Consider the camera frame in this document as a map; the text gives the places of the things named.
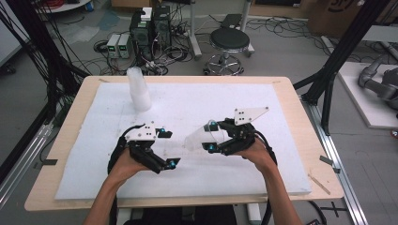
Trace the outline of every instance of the white board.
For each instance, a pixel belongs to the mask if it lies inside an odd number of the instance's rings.
[[[358,85],[360,73],[368,66],[369,64],[345,63],[340,69],[343,84],[369,128],[398,128],[398,112],[390,108],[375,92]],[[380,65],[373,80],[381,83],[384,72],[396,67]]]
[[[173,132],[152,146],[163,159],[181,158],[173,171],[139,172],[117,193],[118,198],[226,196],[264,194],[259,171],[249,160],[189,151],[184,139],[208,122],[234,117],[235,108],[269,107],[253,122],[278,158],[290,194],[311,192],[297,148],[272,85],[149,83],[152,108],[136,113],[127,83],[102,83],[70,151],[56,199],[94,199],[105,179],[118,137],[127,128],[154,121]]]

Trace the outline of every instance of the black stool seat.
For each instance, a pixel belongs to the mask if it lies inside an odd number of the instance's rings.
[[[210,35],[210,43],[222,51],[243,52],[250,44],[249,37],[234,28],[220,28]]]

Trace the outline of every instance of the chrome stool base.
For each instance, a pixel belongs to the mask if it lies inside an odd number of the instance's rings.
[[[240,61],[228,52],[211,56],[207,61],[207,68],[204,69],[205,75],[211,72],[221,76],[237,76],[243,71]]]

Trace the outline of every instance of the cardboard box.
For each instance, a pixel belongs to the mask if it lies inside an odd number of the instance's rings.
[[[153,0],[112,0],[112,7],[117,8],[148,8],[154,6]]]
[[[340,38],[360,11],[358,0],[318,0],[308,19],[313,35]]]

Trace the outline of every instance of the power supply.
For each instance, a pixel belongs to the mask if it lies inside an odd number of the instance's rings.
[[[106,44],[108,48],[108,55],[110,58],[120,57],[119,48],[117,48],[117,43],[119,42],[120,35],[112,35]]]
[[[131,36],[127,34],[121,35],[117,45],[119,47],[120,57],[130,58],[132,52]]]

